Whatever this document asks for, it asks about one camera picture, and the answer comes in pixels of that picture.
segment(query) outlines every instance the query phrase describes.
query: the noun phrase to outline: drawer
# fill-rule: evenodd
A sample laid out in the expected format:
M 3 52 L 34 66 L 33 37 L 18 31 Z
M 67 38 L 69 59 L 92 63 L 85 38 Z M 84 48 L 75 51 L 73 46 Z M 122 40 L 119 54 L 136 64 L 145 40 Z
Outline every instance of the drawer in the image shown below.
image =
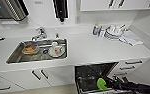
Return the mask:
M 22 91 L 22 90 L 24 89 L 0 77 L 0 93 Z
M 23 89 L 16 86 L 15 84 L 4 84 L 0 85 L 0 93 L 14 92 L 14 91 L 22 91 Z
M 127 60 L 127 61 L 120 61 L 115 68 L 111 71 L 111 73 L 131 73 L 133 70 L 138 68 L 148 59 L 134 59 L 134 60 Z

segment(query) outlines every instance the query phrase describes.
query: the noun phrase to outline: faucet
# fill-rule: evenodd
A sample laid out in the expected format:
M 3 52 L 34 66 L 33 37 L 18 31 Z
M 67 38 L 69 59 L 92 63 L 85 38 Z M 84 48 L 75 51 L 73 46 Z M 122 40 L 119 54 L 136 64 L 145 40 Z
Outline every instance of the faucet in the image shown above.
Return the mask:
M 36 29 L 36 31 L 40 31 L 40 35 L 32 37 L 32 41 L 37 41 L 37 40 L 40 40 L 40 39 L 47 38 L 47 35 L 45 33 L 45 29 L 43 27 L 39 27 L 38 29 Z

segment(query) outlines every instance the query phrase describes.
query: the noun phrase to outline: kitchen sink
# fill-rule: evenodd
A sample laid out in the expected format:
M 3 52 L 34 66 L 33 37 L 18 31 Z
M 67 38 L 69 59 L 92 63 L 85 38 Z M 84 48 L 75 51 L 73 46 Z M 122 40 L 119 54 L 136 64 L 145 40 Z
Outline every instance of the kitchen sink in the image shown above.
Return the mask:
M 48 54 L 49 49 L 52 47 L 52 43 L 57 42 L 58 46 L 64 47 L 64 53 L 58 57 L 53 57 Z M 22 50 L 26 45 L 38 46 L 39 51 L 36 54 L 24 54 Z M 67 40 L 66 39 L 55 39 L 55 40 L 40 40 L 40 41 L 24 41 L 20 42 L 17 48 L 14 50 L 12 55 L 8 58 L 6 63 L 22 63 L 31 61 L 41 60 L 54 60 L 64 59 L 67 57 Z

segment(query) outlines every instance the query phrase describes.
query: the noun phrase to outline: plate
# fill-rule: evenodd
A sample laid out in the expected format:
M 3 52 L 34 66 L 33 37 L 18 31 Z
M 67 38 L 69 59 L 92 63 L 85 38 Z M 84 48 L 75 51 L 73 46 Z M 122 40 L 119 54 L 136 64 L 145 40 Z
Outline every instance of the plate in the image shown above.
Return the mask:
M 65 47 L 64 46 L 57 46 L 57 47 L 50 47 L 48 50 L 48 54 L 51 57 L 59 57 L 65 53 Z
M 26 47 L 27 47 L 27 46 L 25 46 L 24 49 L 22 50 L 22 53 L 23 53 L 23 54 L 36 54 L 36 53 L 38 53 L 38 51 L 39 51 L 38 45 L 36 45 L 35 47 L 32 46 L 32 47 L 34 48 L 34 50 L 32 50 L 32 51 L 26 51 L 26 50 L 25 50 Z

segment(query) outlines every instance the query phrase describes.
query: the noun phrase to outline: white wall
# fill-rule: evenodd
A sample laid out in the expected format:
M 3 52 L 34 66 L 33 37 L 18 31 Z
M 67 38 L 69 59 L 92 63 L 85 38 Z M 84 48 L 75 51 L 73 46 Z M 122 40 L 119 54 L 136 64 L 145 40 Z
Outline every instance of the white wall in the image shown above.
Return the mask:
M 35 1 L 41 1 L 43 4 L 35 4 Z M 29 15 L 26 19 L 19 22 L 19 25 L 2 25 L 0 29 L 25 29 L 37 28 L 40 26 L 46 28 L 69 27 L 77 24 L 131 24 L 138 11 L 96 11 L 80 12 L 80 0 L 68 0 L 68 16 L 64 25 L 55 18 L 53 0 L 24 0 L 28 8 Z
M 138 13 L 130 29 L 144 40 L 144 45 L 150 49 L 150 10 Z M 128 75 L 129 80 L 150 85 L 150 60 Z
M 29 15 L 20 22 L 19 25 L 2 25 L 0 21 L 0 29 L 25 29 L 37 27 L 63 27 L 75 25 L 76 3 L 75 0 L 67 0 L 68 2 L 68 19 L 61 25 L 60 21 L 55 18 L 55 10 L 53 0 L 24 0 Z

